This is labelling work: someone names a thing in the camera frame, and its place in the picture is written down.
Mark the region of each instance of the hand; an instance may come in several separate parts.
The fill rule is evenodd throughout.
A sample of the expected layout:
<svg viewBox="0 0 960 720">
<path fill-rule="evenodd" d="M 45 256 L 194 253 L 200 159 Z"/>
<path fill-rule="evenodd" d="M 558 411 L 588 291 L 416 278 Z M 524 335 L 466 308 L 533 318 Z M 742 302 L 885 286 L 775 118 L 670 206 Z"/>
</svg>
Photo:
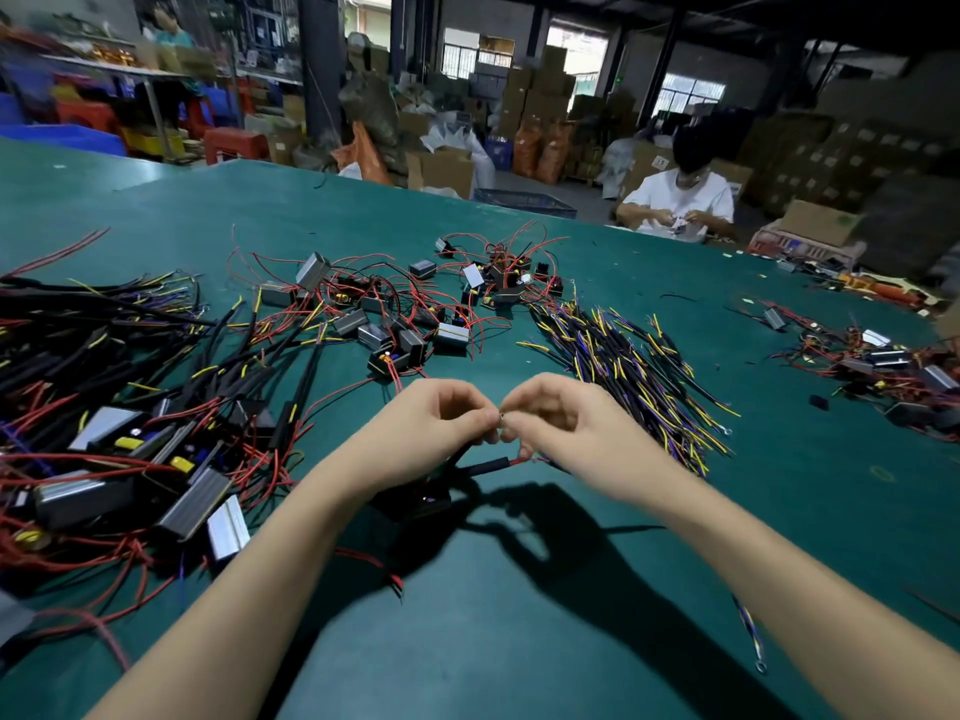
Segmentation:
<svg viewBox="0 0 960 720">
<path fill-rule="evenodd" d="M 553 373 L 520 384 L 500 405 L 504 442 L 539 451 L 614 500 L 649 507 L 662 475 L 686 473 L 601 386 Z"/>
<path fill-rule="evenodd" d="M 467 443 L 496 443 L 499 422 L 494 402 L 473 384 L 419 379 L 325 462 L 347 474 L 358 495 L 373 496 L 426 476 Z"/>
<path fill-rule="evenodd" d="M 665 228 L 672 228 L 674 222 L 677 220 L 677 217 L 673 216 L 673 212 L 669 209 L 651 209 L 650 214 Z"/>
<path fill-rule="evenodd" d="M 702 227 L 710 224 L 711 216 L 701 209 L 691 209 L 689 212 L 683 215 L 683 218 L 689 223 L 700 225 Z"/>
</svg>

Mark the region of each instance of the orange bag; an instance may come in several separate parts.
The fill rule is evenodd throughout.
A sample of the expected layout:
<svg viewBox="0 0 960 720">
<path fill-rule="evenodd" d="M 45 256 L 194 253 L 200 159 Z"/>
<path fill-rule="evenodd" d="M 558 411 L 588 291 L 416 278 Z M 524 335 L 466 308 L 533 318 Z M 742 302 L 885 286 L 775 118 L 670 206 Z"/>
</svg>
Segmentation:
<svg viewBox="0 0 960 720">
<path fill-rule="evenodd" d="M 523 121 L 513 139 L 513 173 L 533 179 L 537 175 L 537 156 L 543 138 L 540 125 Z"/>
<path fill-rule="evenodd" d="M 543 147 L 543 154 L 536 165 L 536 178 L 544 184 L 556 184 L 564 172 L 567 157 L 570 155 L 570 138 L 573 136 L 572 123 L 555 123 L 550 129 L 550 138 Z"/>
<path fill-rule="evenodd" d="M 333 156 L 341 172 L 355 161 L 360 165 L 360 174 L 363 175 L 364 181 L 375 181 L 377 184 L 386 184 L 388 187 L 394 186 L 394 182 L 390 180 L 390 174 L 387 173 L 387 167 L 380 158 L 380 152 L 371 141 L 366 126 L 359 120 L 353 122 L 353 143 L 333 149 L 330 151 L 330 156 Z"/>
</svg>

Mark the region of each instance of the warehouse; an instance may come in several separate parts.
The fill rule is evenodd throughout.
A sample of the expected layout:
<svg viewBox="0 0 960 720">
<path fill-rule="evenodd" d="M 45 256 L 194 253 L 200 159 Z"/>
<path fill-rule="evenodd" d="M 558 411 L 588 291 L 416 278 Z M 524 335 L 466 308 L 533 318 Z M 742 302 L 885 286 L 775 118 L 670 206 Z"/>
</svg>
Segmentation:
<svg viewBox="0 0 960 720">
<path fill-rule="evenodd" d="M 960 717 L 955 27 L 0 0 L 0 708 Z"/>
</svg>

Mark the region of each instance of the green workbench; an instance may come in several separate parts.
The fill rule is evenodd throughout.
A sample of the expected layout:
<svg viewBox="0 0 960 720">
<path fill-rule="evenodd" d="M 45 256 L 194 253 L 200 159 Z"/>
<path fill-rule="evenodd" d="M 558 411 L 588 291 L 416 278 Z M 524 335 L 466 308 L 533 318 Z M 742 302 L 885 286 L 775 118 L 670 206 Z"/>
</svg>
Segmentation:
<svg viewBox="0 0 960 720">
<path fill-rule="evenodd" d="M 0 209 L 50 206 L 189 172 L 170 164 L 109 156 L 0 136 Z"/>
<path fill-rule="evenodd" d="M 238 293 L 250 292 L 227 270 L 233 226 L 244 252 L 303 258 L 316 250 L 330 259 L 388 253 L 405 268 L 433 257 L 439 236 L 477 232 L 500 240 L 529 219 L 494 206 L 239 161 L 55 208 L 0 209 L 0 231 L 30 233 L 4 235 L 0 267 L 111 227 L 43 277 L 109 282 L 181 268 L 202 274 L 202 298 L 219 314 Z M 640 324 L 656 313 L 702 385 L 742 415 L 711 409 L 732 429 L 727 441 L 736 453 L 708 456 L 717 488 L 960 647 L 960 628 L 902 589 L 960 606 L 956 446 L 894 427 L 869 404 L 837 397 L 829 411 L 814 409 L 809 397 L 829 397 L 836 384 L 766 359 L 795 344 L 796 334 L 775 333 L 723 306 L 756 310 L 759 304 L 743 299 L 771 300 L 838 327 L 853 317 L 912 346 L 934 339 L 927 322 L 850 293 L 809 288 L 809 278 L 768 260 L 725 257 L 711 247 L 549 216 L 517 242 L 538 242 L 545 233 L 568 238 L 550 250 L 564 280 L 576 281 L 583 305 L 613 307 Z M 253 279 L 238 258 L 230 265 Z M 291 268 L 279 264 L 277 274 L 291 277 Z M 437 283 L 458 292 L 452 274 Z M 566 288 L 569 297 L 570 283 Z M 556 371 L 544 356 L 515 344 L 540 339 L 529 314 L 516 308 L 511 318 L 509 331 L 487 329 L 475 360 L 438 355 L 426 372 L 467 379 L 498 401 L 523 379 Z M 365 378 L 367 356 L 358 343 L 325 349 L 313 395 Z M 292 392 L 295 379 L 288 376 L 274 403 Z M 371 384 L 320 411 L 298 444 L 306 460 L 294 474 L 340 445 L 386 399 L 387 389 Z M 464 461 L 511 450 L 487 445 Z M 649 528 L 655 524 L 649 515 L 543 463 L 488 475 L 480 486 L 486 497 L 463 498 L 402 537 L 396 549 L 406 578 L 402 604 L 376 569 L 332 559 L 281 671 L 278 689 L 289 692 L 279 717 L 833 716 L 769 636 L 769 675 L 756 672 L 729 591 L 672 533 Z M 341 544 L 383 554 L 387 534 L 365 510 Z M 82 605 L 114 575 L 46 593 L 34 605 Z M 194 573 L 112 624 L 127 653 L 142 655 L 207 584 Z M 111 611 L 128 605 L 135 591 L 136 580 L 128 580 Z M 111 655 L 92 635 L 47 644 L 0 679 L 0 708 L 18 720 L 80 717 L 117 677 Z M 281 692 L 270 700 L 274 709 L 277 698 Z"/>
</svg>

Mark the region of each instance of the white t-shirt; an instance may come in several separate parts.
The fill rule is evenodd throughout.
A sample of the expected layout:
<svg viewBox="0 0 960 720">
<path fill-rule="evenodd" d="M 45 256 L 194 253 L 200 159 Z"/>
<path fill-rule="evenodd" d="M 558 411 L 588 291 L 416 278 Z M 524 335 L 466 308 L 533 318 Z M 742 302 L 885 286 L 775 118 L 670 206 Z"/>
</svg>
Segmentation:
<svg viewBox="0 0 960 720">
<path fill-rule="evenodd" d="M 699 209 L 729 223 L 734 221 L 734 196 L 730 191 L 730 182 L 715 171 L 708 171 L 695 187 L 681 189 L 677 186 L 678 171 L 678 168 L 671 168 L 651 174 L 640 183 L 639 189 L 624 197 L 623 204 L 668 209 L 674 217 L 683 217 L 690 210 Z M 692 229 L 693 226 L 688 225 L 685 232 L 675 233 L 654 219 L 644 219 L 636 231 L 687 242 L 699 242 L 707 234 L 706 227 L 701 227 L 697 232 L 691 232 Z"/>
</svg>

